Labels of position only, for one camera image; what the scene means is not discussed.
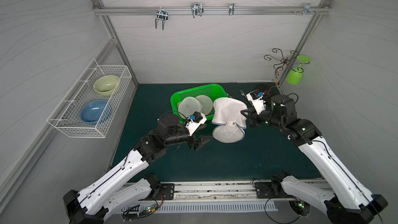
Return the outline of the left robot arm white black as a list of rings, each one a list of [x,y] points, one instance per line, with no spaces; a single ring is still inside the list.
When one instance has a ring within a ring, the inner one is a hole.
[[[199,150],[212,140],[212,136],[195,137],[197,129],[206,126],[207,118],[195,112],[186,124],[179,117],[166,113],[157,127],[142,137],[116,166],[88,187],[71,190],[63,197],[71,224],[102,224],[129,204],[156,196],[161,183],[154,175],[146,176],[135,184],[124,187],[132,177],[148,168],[167,153],[172,145],[188,144],[190,150]]]

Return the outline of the white mesh laundry bag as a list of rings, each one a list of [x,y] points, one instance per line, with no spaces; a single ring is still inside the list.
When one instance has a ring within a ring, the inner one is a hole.
[[[231,144],[244,139],[246,117],[240,111],[247,110],[244,102],[229,97],[221,97],[214,101],[214,117],[211,121],[215,124],[212,135],[221,143]]]

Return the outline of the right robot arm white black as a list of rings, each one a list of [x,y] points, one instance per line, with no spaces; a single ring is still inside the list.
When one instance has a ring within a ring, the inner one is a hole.
[[[253,127],[264,123],[278,129],[314,164],[332,188],[332,192],[324,191],[280,173],[275,182],[283,192],[319,209],[333,224],[369,224],[375,216],[380,216],[388,201],[356,179],[311,121],[297,117],[295,100],[289,95],[274,95],[267,108],[263,96],[259,90],[246,94],[252,107],[241,114]]]

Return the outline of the green plastic basket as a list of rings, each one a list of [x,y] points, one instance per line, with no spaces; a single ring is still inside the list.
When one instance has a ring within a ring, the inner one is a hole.
[[[209,84],[174,93],[171,106],[180,123],[196,110],[205,114],[207,120],[212,120],[215,114],[214,101],[222,97],[228,97],[225,90],[218,84]]]

